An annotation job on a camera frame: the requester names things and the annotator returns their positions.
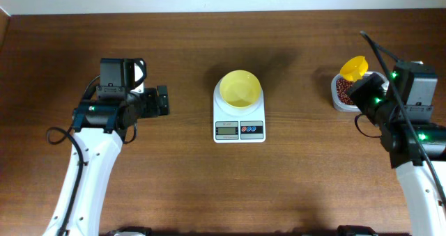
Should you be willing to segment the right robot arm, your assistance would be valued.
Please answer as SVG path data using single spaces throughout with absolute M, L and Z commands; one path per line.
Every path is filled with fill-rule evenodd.
M 373 73 L 347 92 L 381 132 L 413 235 L 445 234 L 445 127 L 431 122 L 437 82 L 431 66 L 399 61 L 387 81 Z

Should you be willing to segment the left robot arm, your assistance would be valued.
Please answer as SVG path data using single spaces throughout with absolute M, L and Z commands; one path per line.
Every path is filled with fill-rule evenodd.
M 169 114 L 166 86 L 144 87 L 142 58 L 102 58 L 100 74 L 86 87 L 68 129 L 57 143 L 72 145 L 68 170 L 46 235 L 98 235 L 102 206 L 115 161 L 128 144 L 128 128 L 143 118 Z

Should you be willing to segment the yellow plastic measuring scoop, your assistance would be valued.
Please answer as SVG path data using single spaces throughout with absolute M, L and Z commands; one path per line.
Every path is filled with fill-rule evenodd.
M 362 79 L 368 69 L 369 64 L 365 57 L 356 56 L 342 66 L 339 74 L 346 81 L 356 82 L 357 80 Z

